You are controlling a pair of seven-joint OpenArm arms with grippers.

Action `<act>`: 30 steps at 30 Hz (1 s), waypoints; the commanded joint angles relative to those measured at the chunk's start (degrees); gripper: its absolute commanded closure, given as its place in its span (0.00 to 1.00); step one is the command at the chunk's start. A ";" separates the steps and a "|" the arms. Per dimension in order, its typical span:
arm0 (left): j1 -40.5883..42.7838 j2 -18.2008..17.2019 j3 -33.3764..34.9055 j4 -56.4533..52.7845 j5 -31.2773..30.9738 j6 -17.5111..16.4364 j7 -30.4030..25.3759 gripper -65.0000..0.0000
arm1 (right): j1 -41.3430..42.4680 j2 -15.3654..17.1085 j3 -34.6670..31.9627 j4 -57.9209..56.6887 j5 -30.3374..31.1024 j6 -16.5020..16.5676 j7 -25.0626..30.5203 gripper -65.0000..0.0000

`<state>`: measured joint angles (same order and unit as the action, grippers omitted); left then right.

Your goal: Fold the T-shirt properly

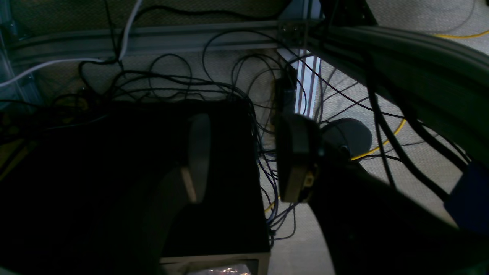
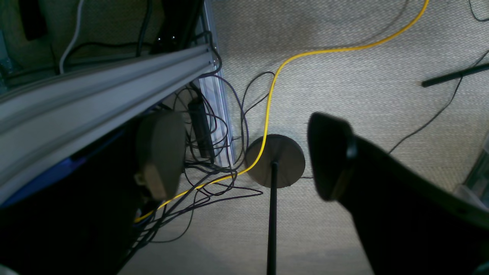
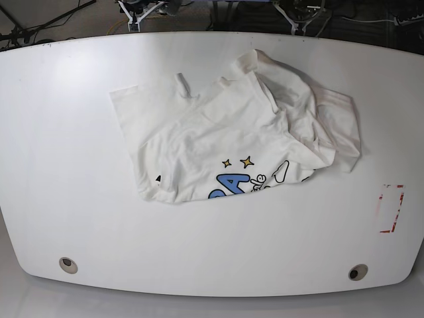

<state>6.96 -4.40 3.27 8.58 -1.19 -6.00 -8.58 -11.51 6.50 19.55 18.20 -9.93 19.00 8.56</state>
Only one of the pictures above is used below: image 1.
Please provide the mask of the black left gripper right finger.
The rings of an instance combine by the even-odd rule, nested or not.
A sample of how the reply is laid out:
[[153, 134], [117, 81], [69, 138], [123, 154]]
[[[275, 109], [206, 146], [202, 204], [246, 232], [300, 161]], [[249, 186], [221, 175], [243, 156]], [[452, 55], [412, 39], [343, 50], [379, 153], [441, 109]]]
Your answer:
[[370, 175], [298, 114], [275, 122], [280, 196], [306, 202], [337, 275], [486, 275], [488, 238], [452, 227]]

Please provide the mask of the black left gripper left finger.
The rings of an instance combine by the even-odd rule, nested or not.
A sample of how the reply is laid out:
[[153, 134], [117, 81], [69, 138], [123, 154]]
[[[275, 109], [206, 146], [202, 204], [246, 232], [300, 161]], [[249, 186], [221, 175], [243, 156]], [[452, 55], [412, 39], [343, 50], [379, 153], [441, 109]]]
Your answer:
[[115, 226], [115, 274], [157, 275], [174, 219], [206, 194], [211, 121], [200, 113], [187, 120], [174, 159], [159, 160], [126, 195]]

